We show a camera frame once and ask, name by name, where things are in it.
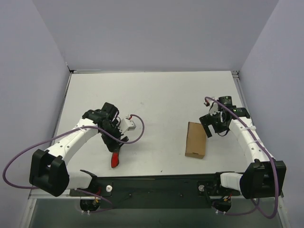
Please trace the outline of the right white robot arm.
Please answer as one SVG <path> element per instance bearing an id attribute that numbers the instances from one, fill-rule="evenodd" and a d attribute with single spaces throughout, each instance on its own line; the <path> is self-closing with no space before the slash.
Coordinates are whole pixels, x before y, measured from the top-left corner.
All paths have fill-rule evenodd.
<path id="1" fill-rule="evenodd" d="M 278 197 L 282 192 L 286 165 L 265 148 L 247 109 L 233 105 L 231 96 L 205 97 L 204 100 L 209 113 L 199 121 L 206 136 L 212 137 L 211 127 L 221 136 L 232 133 L 248 163 L 243 173 L 221 173 L 221 187 L 237 190 L 246 199 Z"/>

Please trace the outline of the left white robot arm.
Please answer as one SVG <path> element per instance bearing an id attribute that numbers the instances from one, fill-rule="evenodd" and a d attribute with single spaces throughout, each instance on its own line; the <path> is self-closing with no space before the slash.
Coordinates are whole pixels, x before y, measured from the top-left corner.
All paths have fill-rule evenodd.
<path id="1" fill-rule="evenodd" d="M 74 132 L 61 138 L 46 150 L 36 150 L 32 155 L 29 182 L 58 197 L 67 189 L 81 189 L 86 195 L 97 191 L 94 174 L 81 170 L 68 172 L 67 164 L 76 152 L 101 130 L 102 139 L 110 152 L 118 153 L 129 139 L 126 131 L 136 128 L 135 123 L 124 118 L 117 120 L 119 110 L 110 103 L 101 109 L 88 110 L 73 128 Z"/>

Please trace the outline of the red black utility knife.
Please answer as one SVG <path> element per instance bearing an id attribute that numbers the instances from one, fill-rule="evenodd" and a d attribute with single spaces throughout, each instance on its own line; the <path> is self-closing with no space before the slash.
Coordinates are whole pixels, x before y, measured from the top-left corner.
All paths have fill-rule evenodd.
<path id="1" fill-rule="evenodd" d="M 114 169 L 119 165 L 119 151 L 112 152 L 111 168 Z"/>

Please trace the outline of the brown cardboard express box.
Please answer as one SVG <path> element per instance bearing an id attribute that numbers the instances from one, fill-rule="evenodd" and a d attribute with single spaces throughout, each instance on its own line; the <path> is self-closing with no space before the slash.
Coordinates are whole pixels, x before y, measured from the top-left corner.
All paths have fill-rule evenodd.
<path id="1" fill-rule="evenodd" d="M 206 153 L 207 136 L 200 123 L 188 122 L 185 156 L 203 159 Z"/>

